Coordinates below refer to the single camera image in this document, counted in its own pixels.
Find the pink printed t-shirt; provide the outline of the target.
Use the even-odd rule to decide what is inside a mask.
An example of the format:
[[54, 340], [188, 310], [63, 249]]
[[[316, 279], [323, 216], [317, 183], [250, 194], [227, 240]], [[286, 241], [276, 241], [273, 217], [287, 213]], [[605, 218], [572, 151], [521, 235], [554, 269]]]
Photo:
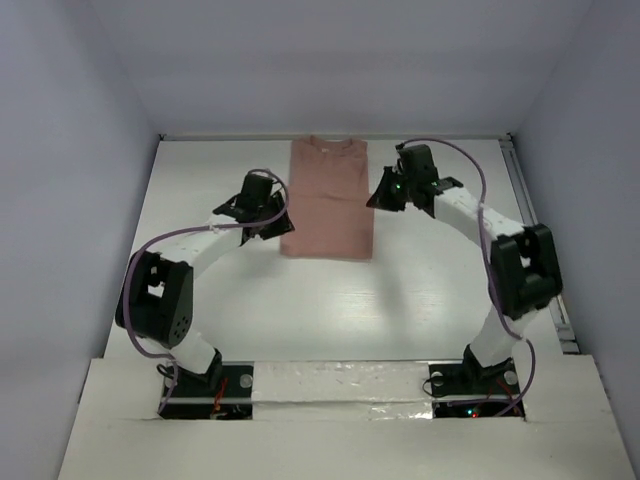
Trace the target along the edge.
[[374, 212], [369, 200], [368, 144], [306, 136], [291, 142], [288, 214], [294, 231], [280, 252], [292, 258], [368, 261]]

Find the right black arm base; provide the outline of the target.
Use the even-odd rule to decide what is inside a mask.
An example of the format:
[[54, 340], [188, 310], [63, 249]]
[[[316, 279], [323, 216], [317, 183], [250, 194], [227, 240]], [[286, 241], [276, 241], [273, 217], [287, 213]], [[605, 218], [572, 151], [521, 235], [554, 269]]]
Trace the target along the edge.
[[459, 362], [430, 365], [422, 390], [437, 418], [525, 416], [513, 359], [483, 367], [469, 346]]

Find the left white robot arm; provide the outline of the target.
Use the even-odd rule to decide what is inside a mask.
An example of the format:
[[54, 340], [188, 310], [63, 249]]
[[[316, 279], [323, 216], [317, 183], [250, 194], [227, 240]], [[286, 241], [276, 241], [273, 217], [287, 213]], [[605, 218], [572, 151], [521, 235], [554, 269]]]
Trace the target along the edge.
[[213, 211], [228, 224], [209, 223], [161, 234], [130, 258], [115, 322], [133, 348], [159, 362], [171, 384], [188, 383], [209, 395], [222, 381], [222, 355], [193, 328], [196, 279], [254, 238], [270, 240], [294, 231], [288, 192], [239, 193]]

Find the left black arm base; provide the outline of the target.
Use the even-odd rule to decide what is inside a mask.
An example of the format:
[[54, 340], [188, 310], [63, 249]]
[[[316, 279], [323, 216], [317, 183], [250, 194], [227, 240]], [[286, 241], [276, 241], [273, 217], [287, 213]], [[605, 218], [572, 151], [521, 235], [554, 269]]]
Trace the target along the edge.
[[251, 420], [253, 417], [253, 363], [223, 363], [218, 384], [210, 388], [204, 380], [179, 368], [178, 382], [168, 395], [173, 367], [160, 364], [164, 377], [160, 412], [170, 420]]

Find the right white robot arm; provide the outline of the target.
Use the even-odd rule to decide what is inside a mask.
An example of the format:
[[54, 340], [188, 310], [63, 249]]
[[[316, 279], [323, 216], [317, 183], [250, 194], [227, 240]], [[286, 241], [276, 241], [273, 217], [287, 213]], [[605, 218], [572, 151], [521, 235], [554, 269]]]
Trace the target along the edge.
[[412, 179], [399, 167], [386, 166], [367, 206], [399, 212], [407, 204], [481, 250], [492, 307], [465, 348], [460, 379], [468, 390], [482, 392], [496, 381], [538, 312], [562, 291], [553, 235], [543, 224], [526, 226], [487, 207], [452, 177]]

